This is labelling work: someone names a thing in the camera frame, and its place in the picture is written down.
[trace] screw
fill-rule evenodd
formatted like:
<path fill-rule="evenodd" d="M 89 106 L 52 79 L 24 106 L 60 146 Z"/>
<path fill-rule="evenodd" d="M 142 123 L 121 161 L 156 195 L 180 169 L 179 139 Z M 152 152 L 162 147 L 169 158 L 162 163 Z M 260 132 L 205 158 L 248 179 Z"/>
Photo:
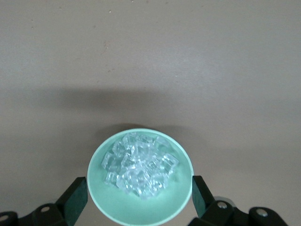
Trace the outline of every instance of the screw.
<path fill-rule="evenodd" d="M 224 202 L 218 202 L 217 206 L 221 209 L 226 209 L 228 207 L 227 204 Z"/>
<path fill-rule="evenodd" d="M 258 215 L 262 216 L 262 217 L 267 217 L 268 216 L 268 213 L 265 210 L 263 210 L 263 209 L 257 209 L 256 213 Z"/>

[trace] metal screw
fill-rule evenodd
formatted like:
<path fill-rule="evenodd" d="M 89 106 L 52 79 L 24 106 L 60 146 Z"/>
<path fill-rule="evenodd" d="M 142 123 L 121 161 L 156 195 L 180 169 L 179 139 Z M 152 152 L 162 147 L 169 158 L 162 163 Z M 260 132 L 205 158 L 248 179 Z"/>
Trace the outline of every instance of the metal screw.
<path fill-rule="evenodd" d="M 0 217 L 0 222 L 8 219 L 8 215 L 3 215 Z"/>
<path fill-rule="evenodd" d="M 263 210 L 263 209 L 257 209 L 256 213 L 258 215 L 262 216 L 262 217 L 267 217 L 268 216 L 268 213 L 265 210 Z"/>
<path fill-rule="evenodd" d="M 228 207 L 227 204 L 224 202 L 218 202 L 217 206 L 221 209 L 226 209 Z"/>

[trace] bowl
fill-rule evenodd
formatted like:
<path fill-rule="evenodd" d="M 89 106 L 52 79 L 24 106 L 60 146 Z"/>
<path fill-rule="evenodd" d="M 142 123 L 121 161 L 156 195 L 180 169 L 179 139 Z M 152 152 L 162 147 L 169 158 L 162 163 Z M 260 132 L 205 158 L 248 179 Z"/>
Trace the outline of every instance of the bowl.
<path fill-rule="evenodd" d="M 104 183 L 107 174 L 101 166 L 104 155 L 112 149 L 116 140 L 130 132 L 153 138 L 164 137 L 172 147 L 170 154 L 179 160 L 168 180 L 168 187 L 147 200 Z M 125 226 L 157 226 L 171 220 L 184 209 L 191 196 L 192 176 L 193 168 L 188 155 L 170 136 L 152 129 L 129 129 L 113 135 L 97 148 L 88 167 L 87 184 L 93 202 L 109 219 Z"/>

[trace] ice cube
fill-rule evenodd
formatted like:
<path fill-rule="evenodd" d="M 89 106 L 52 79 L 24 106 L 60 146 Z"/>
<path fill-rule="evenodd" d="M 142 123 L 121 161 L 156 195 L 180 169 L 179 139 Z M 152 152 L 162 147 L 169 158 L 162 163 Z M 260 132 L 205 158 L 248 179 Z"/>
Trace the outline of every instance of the ice cube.
<path fill-rule="evenodd" d="M 103 161 L 102 161 L 102 167 L 105 169 L 105 170 L 108 170 L 109 167 L 110 167 L 110 164 L 111 162 L 114 160 L 114 156 L 112 153 L 110 152 L 107 152 L 103 158 Z"/>
<path fill-rule="evenodd" d="M 108 172 L 104 182 L 107 185 L 116 186 L 117 178 L 118 178 L 118 174 L 116 172 Z"/>
<path fill-rule="evenodd" d="M 131 155 L 126 154 L 121 161 L 121 168 L 131 170 L 136 168 L 136 162 L 132 160 Z"/>
<path fill-rule="evenodd" d="M 137 140 L 140 140 L 140 139 L 136 133 L 127 133 L 122 138 L 123 145 L 124 145 L 125 149 L 127 149 L 127 150 L 131 150 Z"/>
<path fill-rule="evenodd" d="M 160 168 L 165 170 L 168 175 L 171 175 L 178 163 L 179 160 L 177 160 L 173 155 L 167 153 L 161 159 Z"/>
<path fill-rule="evenodd" d="M 118 157 L 123 157 L 126 153 L 128 153 L 122 141 L 116 141 L 113 145 L 112 151 Z"/>
<path fill-rule="evenodd" d="M 122 158 L 118 158 L 118 157 L 115 156 L 113 161 L 111 161 L 111 163 L 108 165 L 107 170 L 109 172 L 119 173 L 120 170 L 121 170 L 121 161 L 122 160 L 123 160 Z"/>
<path fill-rule="evenodd" d="M 127 194 L 134 190 L 133 185 L 130 183 L 129 178 L 127 177 L 126 171 L 121 172 L 118 175 L 116 186 Z"/>

